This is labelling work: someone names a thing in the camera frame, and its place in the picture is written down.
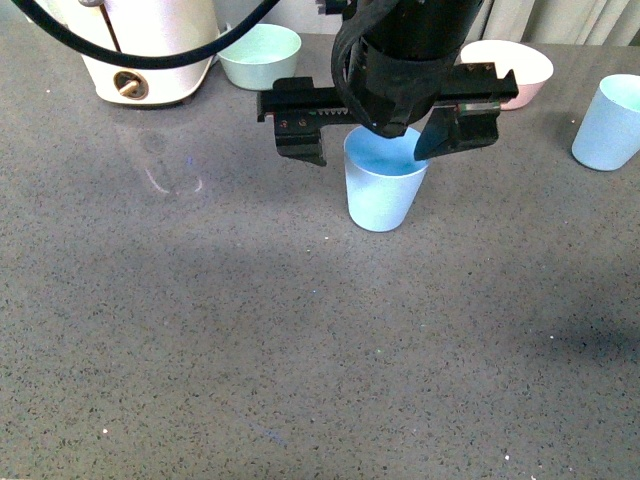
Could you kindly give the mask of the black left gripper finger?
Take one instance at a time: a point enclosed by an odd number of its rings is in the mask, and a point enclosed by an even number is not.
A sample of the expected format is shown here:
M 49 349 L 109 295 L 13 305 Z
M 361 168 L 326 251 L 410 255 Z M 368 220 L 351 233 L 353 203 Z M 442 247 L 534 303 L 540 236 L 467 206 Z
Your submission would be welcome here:
M 454 108 L 435 108 L 426 122 L 414 149 L 414 160 L 430 160 L 454 150 Z
M 316 166 L 326 166 L 320 130 L 289 132 L 279 135 L 279 154 Z

